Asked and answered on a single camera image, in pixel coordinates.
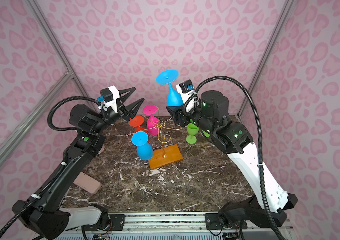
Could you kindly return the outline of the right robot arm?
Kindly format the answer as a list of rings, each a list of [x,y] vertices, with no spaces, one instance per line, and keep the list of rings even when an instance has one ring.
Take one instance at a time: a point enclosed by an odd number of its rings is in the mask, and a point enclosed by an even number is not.
[[[166,109],[175,124],[185,127],[192,123],[210,136],[210,141],[240,169],[254,195],[241,202],[228,202],[219,210],[219,221],[226,228],[235,222],[249,220],[257,227],[270,228],[264,208],[260,176],[259,155],[253,137],[246,127],[229,118],[229,100],[219,91],[202,93],[195,112],[186,116],[183,107]]]

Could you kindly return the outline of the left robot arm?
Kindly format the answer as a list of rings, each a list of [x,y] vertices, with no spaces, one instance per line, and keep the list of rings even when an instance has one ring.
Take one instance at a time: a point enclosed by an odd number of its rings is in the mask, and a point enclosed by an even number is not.
[[[135,87],[118,90],[115,86],[110,86],[100,90],[100,97],[97,99],[73,96],[53,106],[47,117],[49,128],[60,132],[76,131],[77,136],[63,151],[61,163],[44,184],[27,200],[18,200],[13,205],[12,212],[15,215],[0,230],[0,238],[16,220],[20,220],[26,228],[39,234],[40,238],[48,240],[78,227],[91,226],[95,230],[111,228],[108,209],[100,205],[71,209],[61,206],[79,174],[100,153],[106,139],[102,132],[118,119],[128,122],[137,115],[144,102],[143,98],[124,105],[135,90]],[[55,112],[64,104],[76,100],[97,104],[99,110],[94,111],[85,104],[78,104],[70,112],[70,127],[55,126]]]

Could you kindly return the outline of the green wine glass front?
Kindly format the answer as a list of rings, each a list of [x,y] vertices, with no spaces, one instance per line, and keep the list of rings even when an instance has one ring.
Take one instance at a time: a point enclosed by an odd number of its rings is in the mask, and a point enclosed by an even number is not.
[[[199,128],[193,123],[190,123],[187,125],[187,132],[189,135],[187,136],[186,141],[189,144],[195,144],[197,142],[196,135],[198,131],[199,131]]]

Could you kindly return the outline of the blue wine glass front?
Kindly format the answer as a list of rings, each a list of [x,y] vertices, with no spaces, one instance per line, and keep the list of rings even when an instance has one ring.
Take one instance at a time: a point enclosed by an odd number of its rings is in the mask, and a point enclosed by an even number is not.
[[[166,70],[156,77],[157,84],[169,86],[169,93],[166,98],[166,104],[168,107],[179,107],[184,104],[181,94],[172,87],[172,83],[178,78],[178,76],[179,72],[177,70]]]

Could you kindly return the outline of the blue wine glass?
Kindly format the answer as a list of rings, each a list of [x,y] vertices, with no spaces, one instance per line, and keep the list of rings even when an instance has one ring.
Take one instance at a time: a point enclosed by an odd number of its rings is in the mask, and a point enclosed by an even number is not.
[[[148,134],[145,132],[136,132],[131,139],[137,148],[137,154],[141,160],[148,161],[153,157],[152,146],[148,142]]]
[[[179,107],[184,104],[181,94],[172,87],[172,83],[178,78],[178,76],[179,72],[177,70],[166,70],[156,77],[157,84],[169,86],[169,93],[166,98],[166,104],[168,107]]]

